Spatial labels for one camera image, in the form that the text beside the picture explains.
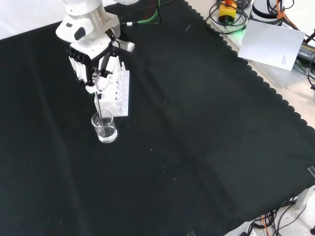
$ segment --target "wire bundle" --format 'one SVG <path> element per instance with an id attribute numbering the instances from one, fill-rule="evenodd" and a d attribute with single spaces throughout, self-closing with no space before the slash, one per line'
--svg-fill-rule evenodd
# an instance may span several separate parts
<path id="1" fill-rule="evenodd" d="M 279 233 L 279 230 L 294 223 L 300 217 L 300 215 L 304 212 L 304 210 L 306 208 L 306 206 L 305 206 L 304 209 L 299 213 L 299 215 L 296 217 L 295 220 L 280 227 L 280 222 L 281 222 L 283 216 L 291 207 L 293 207 L 295 205 L 295 203 L 296 203 L 296 200 L 290 200 L 290 201 L 284 202 L 279 208 L 272 210 L 267 214 L 264 214 L 264 216 L 261 215 L 259 219 L 254 220 L 254 222 L 252 223 L 252 226 L 250 226 L 250 228 L 253 227 L 253 228 L 257 228 L 257 229 L 265 229 L 268 236 L 281 236 L 281 234 Z M 279 209 L 282 207 L 287 207 L 287 206 L 288 206 L 288 208 L 282 213 L 282 215 L 280 216 L 280 219 L 277 223 L 277 226 L 276 226 L 275 219 L 277 217 L 277 213 L 278 213 Z M 263 225 L 257 224 L 256 222 L 258 222 L 258 221 L 261 221 L 263 223 Z M 272 235 L 270 235 L 270 233 L 268 231 L 268 227 L 273 228 L 274 232 Z"/>
<path id="2" fill-rule="evenodd" d="M 220 34 L 233 34 L 233 33 L 237 33 L 237 32 L 240 32 L 242 30 L 244 30 L 246 28 L 246 22 L 248 22 L 249 18 L 248 18 L 248 15 L 245 13 L 245 8 L 247 6 L 249 6 L 249 4 L 251 3 L 251 0 L 237 0 L 237 1 L 234 1 L 237 5 L 237 7 L 234 7 L 234 6 L 231 6 L 231 5 L 227 5 L 223 2 L 224 0 L 221 0 L 219 2 L 216 2 L 214 5 L 212 5 L 212 7 L 210 8 L 209 10 L 209 16 L 206 18 L 206 21 L 210 18 L 212 22 L 216 23 L 217 25 L 220 25 L 220 26 L 224 26 L 225 28 L 227 26 L 229 27 L 240 27 L 239 29 L 236 29 L 236 30 L 233 30 L 233 31 L 230 31 L 230 32 L 220 32 L 220 31 L 216 31 L 215 29 L 211 28 L 211 26 L 209 24 L 207 24 L 207 27 L 211 30 L 213 30 L 214 32 L 217 32 L 217 33 L 220 33 Z M 218 22 L 216 21 L 214 18 L 213 18 L 213 13 L 218 10 L 220 8 L 220 5 L 225 5 L 225 6 L 228 6 L 228 7 L 231 7 L 231 8 L 234 8 L 236 10 L 236 14 L 239 15 L 239 17 L 233 22 L 233 23 L 221 23 L 221 22 Z"/>
<path id="3" fill-rule="evenodd" d="M 290 9 L 294 6 L 295 2 L 292 0 L 292 5 L 288 8 L 283 7 L 283 0 L 277 0 L 277 3 L 274 7 L 270 5 L 270 0 L 267 0 L 267 9 L 270 15 L 276 16 L 279 20 L 291 26 L 295 30 L 299 30 L 297 26 L 288 18 L 284 10 Z"/>

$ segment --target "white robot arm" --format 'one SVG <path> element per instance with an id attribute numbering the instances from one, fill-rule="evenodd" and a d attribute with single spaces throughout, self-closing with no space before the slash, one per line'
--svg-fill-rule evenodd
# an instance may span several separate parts
<path id="1" fill-rule="evenodd" d="M 84 84 L 89 93 L 96 94 L 95 99 L 99 99 L 101 110 L 109 110 L 114 116 L 126 116 L 129 73 L 113 53 L 113 46 L 132 51 L 134 44 L 116 42 L 121 34 L 118 16 L 105 12 L 103 6 L 114 1 L 63 1 L 67 15 L 56 34 L 71 43 L 69 60 L 78 82 Z M 115 0 L 122 4 L 137 1 L 139 0 Z"/>

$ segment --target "cable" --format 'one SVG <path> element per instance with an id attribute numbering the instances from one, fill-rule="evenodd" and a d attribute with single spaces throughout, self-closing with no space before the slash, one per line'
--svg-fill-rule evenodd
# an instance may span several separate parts
<path id="1" fill-rule="evenodd" d="M 141 21 L 133 21 L 133 22 L 125 22 L 125 23 L 121 23 L 121 26 L 122 27 L 125 27 L 125 26 L 133 26 L 133 25 L 137 25 L 137 24 L 151 24 L 151 21 L 153 21 L 157 16 L 159 17 L 159 23 L 161 23 L 162 21 L 162 17 L 161 17 L 161 14 L 160 14 L 160 0 L 157 0 L 157 8 L 156 8 L 156 11 L 154 13 L 153 16 L 151 16 L 149 19 L 146 19 L 146 20 L 141 20 Z"/>
<path id="2" fill-rule="evenodd" d="M 302 65 L 302 63 L 301 63 L 301 61 L 299 61 L 299 60 L 295 60 L 295 63 L 294 63 L 301 71 L 303 71 L 304 72 L 304 75 L 307 75 L 307 69 L 308 68 L 306 68 L 306 70 L 304 69 L 305 67 Z M 313 70 L 313 69 L 311 69 L 311 71 L 310 71 L 314 76 L 315 76 L 315 71 Z"/>
<path id="3" fill-rule="evenodd" d="M 269 233 L 269 231 L 268 231 L 268 229 L 267 229 L 267 227 L 266 227 L 266 224 L 265 224 L 266 218 L 265 218 L 265 220 L 264 220 L 264 219 L 262 218 L 262 215 L 261 215 L 260 217 L 261 217 L 262 223 L 264 224 L 264 227 L 265 227 L 265 230 L 266 230 L 266 232 L 267 232 L 267 235 L 270 236 L 270 233 Z"/>
<path id="4" fill-rule="evenodd" d="M 270 227 L 270 226 L 272 226 L 272 225 L 274 224 L 275 219 L 276 219 L 276 217 L 277 217 L 277 213 L 278 213 L 278 211 L 279 211 L 280 208 L 282 208 L 282 207 L 287 207 L 287 206 L 292 206 L 292 205 L 294 205 L 295 203 L 296 203 L 296 200 L 295 200 L 295 199 L 290 200 L 290 201 L 285 201 L 284 203 L 281 204 L 281 206 L 280 206 L 279 208 L 270 211 L 270 212 L 269 212 L 270 214 L 265 214 L 265 217 L 264 217 L 263 219 L 265 219 L 266 227 Z M 257 229 L 264 229 L 264 228 L 265 228 L 264 225 L 259 225 L 259 224 L 255 223 L 255 221 L 261 221 L 261 219 L 256 219 L 256 220 L 254 220 L 253 226 L 254 226 L 255 228 L 257 228 Z"/>
<path id="5" fill-rule="evenodd" d="M 311 36 L 309 35 L 305 35 L 307 37 L 307 39 L 305 40 L 305 43 L 309 43 L 311 40 L 315 41 L 314 37 L 315 37 L 315 32 L 311 34 Z"/>
<path id="6" fill-rule="evenodd" d="M 294 30 L 299 30 L 295 25 L 290 23 L 286 18 L 282 18 L 281 21 L 286 23 L 287 25 L 291 26 Z"/>
<path id="7" fill-rule="evenodd" d="M 212 30 L 212 31 L 214 31 L 214 32 L 217 32 L 217 33 L 220 33 L 220 34 L 233 34 L 233 33 L 240 32 L 240 31 L 242 31 L 242 30 L 244 30 L 244 29 L 246 28 L 246 21 L 248 21 L 249 18 L 248 18 L 248 15 L 247 15 L 247 14 L 245 13 L 245 11 L 244 11 L 243 1 L 242 1 L 241 3 L 240 3 L 240 1 L 234 1 L 234 2 L 235 2 L 236 4 L 238 4 L 238 2 L 239 2 L 240 5 L 237 5 L 237 6 L 240 7 L 241 9 L 238 9 L 238 8 L 232 6 L 232 5 L 227 5 L 227 4 L 223 3 L 223 2 L 216 2 L 214 5 L 211 6 L 211 8 L 210 8 L 210 10 L 209 10 L 209 16 L 206 18 L 206 22 L 207 22 L 207 20 L 210 18 L 212 22 L 214 22 L 214 23 L 216 23 L 217 25 L 220 25 L 220 26 L 224 26 L 224 27 L 226 27 L 226 26 L 230 26 L 230 27 L 241 27 L 241 28 L 240 28 L 240 29 L 237 29 L 237 30 L 230 31 L 230 32 L 220 32 L 220 31 L 217 31 L 217 30 L 211 28 L 211 25 L 208 24 L 208 23 L 206 23 L 207 27 L 208 27 L 210 30 Z M 233 9 L 235 9 L 235 10 L 236 10 L 236 13 L 239 15 L 239 17 L 238 17 L 232 24 L 229 24 L 229 23 L 224 23 L 224 24 L 223 24 L 223 23 L 221 23 L 221 22 L 217 22 L 215 19 L 213 19 L 212 15 L 213 15 L 213 13 L 214 13 L 216 10 L 218 10 L 218 9 L 220 8 L 220 5 L 225 5 L 225 6 L 228 6 L 228 7 L 231 7 L 231 8 L 233 8 Z M 243 18 L 243 22 L 240 23 L 240 24 L 236 24 L 241 18 Z"/>
<path id="8" fill-rule="evenodd" d="M 310 71 L 311 71 L 311 67 L 312 67 L 312 64 L 314 62 L 314 59 L 315 57 L 313 57 L 313 59 L 311 60 L 310 64 L 309 64 L 309 67 L 307 68 L 307 79 L 309 80 L 310 84 L 311 84 L 311 89 L 315 90 L 315 85 L 311 82 L 310 78 L 314 79 L 315 80 L 315 77 L 311 76 L 310 75 Z"/>
<path id="9" fill-rule="evenodd" d="M 174 1 L 174 0 L 166 1 L 166 2 L 164 2 L 164 3 L 162 3 L 162 4 L 160 4 L 160 7 L 161 7 L 161 6 L 168 5 L 168 4 L 172 3 L 173 1 Z M 128 14 L 126 14 L 126 15 L 120 17 L 119 20 L 121 21 L 122 19 L 124 19 L 124 18 L 127 17 L 127 16 L 133 15 L 134 13 L 137 13 L 137 12 L 139 12 L 139 11 L 144 11 L 144 10 L 146 10 L 146 9 L 148 9 L 148 8 L 151 8 L 151 7 L 157 7 L 157 5 L 155 4 L 155 5 L 151 5 L 151 6 L 142 7 L 142 8 L 140 8 L 140 9 L 137 9 L 137 10 L 135 10 L 135 11 L 132 11 L 132 12 L 130 12 L 130 13 L 128 13 Z"/>
<path id="10" fill-rule="evenodd" d="M 278 228 L 274 231 L 274 233 L 272 234 L 272 236 L 273 236 L 274 234 L 275 234 L 276 236 L 281 236 L 281 235 L 279 234 L 279 230 L 280 230 L 280 229 L 283 229 L 284 227 L 286 227 L 286 226 L 288 226 L 288 225 L 290 225 L 290 224 L 292 224 L 292 223 L 294 223 L 294 222 L 301 216 L 301 214 L 304 212 L 304 210 L 306 209 L 306 206 L 307 206 L 307 205 L 305 205 L 304 209 L 303 209 L 303 210 L 300 212 L 300 214 L 295 218 L 295 220 L 293 220 L 292 222 L 290 222 L 290 223 L 288 223 L 288 224 L 286 224 L 286 225 L 280 227 L 280 222 L 281 222 L 282 217 L 284 216 L 284 214 L 285 214 L 292 206 L 293 206 L 293 205 L 289 206 L 289 207 L 284 211 L 284 213 L 282 213 L 282 215 L 281 215 L 281 217 L 280 217 L 280 219 L 279 219 L 279 221 L 278 221 Z"/>
<path id="11" fill-rule="evenodd" d="M 247 230 L 247 236 L 250 236 L 252 233 L 252 230 L 254 228 L 254 222 L 252 222 Z"/>
<path id="12" fill-rule="evenodd" d="M 305 205 L 305 207 L 303 208 L 303 210 L 301 211 L 301 213 L 295 218 L 295 220 L 293 220 L 292 222 L 290 222 L 290 223 L 288 223 L 288 224 L 286 224 L 286 225 L 284 225 L 284 226 L 282 226 L 281 228 L 279 228 L 278 230 L 280 230 L 280 229 L 283 229 L 284 227 L 286 227 L 286 226 L 288 226 L 288 225 L 290 225 L 290 224 L 292 224 L 292 223 L 294 223 L 299 217 L 300 217 L 300 215 L 302 215 L 302 213 L 304 212 L 304 210 L 306 209 L 306 206 L 307 205 Z"/>
<path id="13" fill-rule="evenodd" d="M 267 9 L 268 9 L 268 12 L 269 12 L 270 15 L 274 15 L 274 16 L 277 15 L 277 11 L 275 10 L 276 7 L 277 7 L 277 5 L 272 7 L 271 4 L 270 4 L 270 0 L 267 0 Z"/>
<path id="14" fill-rule="evenodd" d="M 237 5 L 238 9 L 246 9 L 250 4 L 252 0 L 236 0 L 235 3 Z"/>
<path id="15" fill-rule="evenodd" d="M 293 27 L 295 30 L 299 30 L 297 26 L 288 18 L 284 10 L 282 10 L 282 0 L 280 0 L 280 7 L 279 7 L 279 0 L 277 0 L 277 18 L 283 21 L 284 20 L 288 21 L 291 27 Z"/>

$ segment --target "black tablecloth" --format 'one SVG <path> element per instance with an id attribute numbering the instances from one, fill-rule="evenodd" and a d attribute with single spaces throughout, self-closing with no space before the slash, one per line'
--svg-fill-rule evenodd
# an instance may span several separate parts
<path id="1" fill-rule="evenodd" d="M 58 24 L 0 41 L 0 235 L 221 236 L 314 184 L 314 130 L 184 2 L 161 14 L 125 29 L 129 116 L 110 145 Z"/>

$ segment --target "white paper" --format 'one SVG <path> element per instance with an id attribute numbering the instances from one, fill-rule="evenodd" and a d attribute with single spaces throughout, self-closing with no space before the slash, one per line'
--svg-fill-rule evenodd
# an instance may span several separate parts
<path id="1" fill-rule="evenodd" d="M 291 70 L 304 36 L 298 30 L 249 21 L 238 56 Z"/>

